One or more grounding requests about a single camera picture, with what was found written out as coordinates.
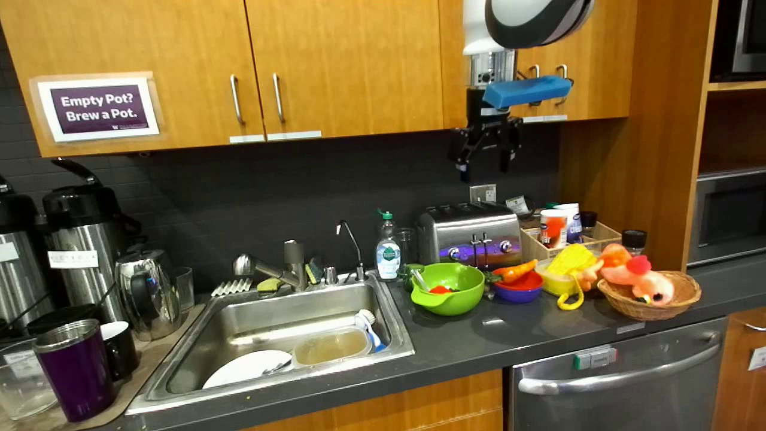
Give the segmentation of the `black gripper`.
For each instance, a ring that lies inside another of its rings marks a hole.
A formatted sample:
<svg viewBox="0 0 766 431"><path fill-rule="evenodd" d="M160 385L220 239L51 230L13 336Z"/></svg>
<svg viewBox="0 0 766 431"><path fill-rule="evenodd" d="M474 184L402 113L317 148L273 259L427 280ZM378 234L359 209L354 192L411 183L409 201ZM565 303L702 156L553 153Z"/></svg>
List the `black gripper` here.
<svg viewBox="0 0 766 431"><path fill-rule="evenodd" d="M501 151L501 172L511 169L511 162L518 159L522 121L507 113L494 111L483 104L478 88L466 90L466 129L463 132L464 141L456 159L456 169L463 183L472 177L472 156L487 145Z"/></svg>

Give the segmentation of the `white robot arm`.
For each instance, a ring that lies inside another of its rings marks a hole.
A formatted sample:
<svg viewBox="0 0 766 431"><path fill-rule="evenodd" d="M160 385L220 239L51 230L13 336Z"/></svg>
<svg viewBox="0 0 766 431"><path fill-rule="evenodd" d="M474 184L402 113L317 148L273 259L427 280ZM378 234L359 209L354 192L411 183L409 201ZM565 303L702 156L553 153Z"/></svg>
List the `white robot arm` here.
<svg viewBox="0 0 766 431"><path fill-rule="evenodd" d="M575 33L597 0L463 0L463 56L470 59L466 127L456 153L463 183L472 179L477 151L499 148L501 169L514 161L522 121L514 105L568 99L575 82L568 75L520 78L518 52L557 42Z"/></svg>

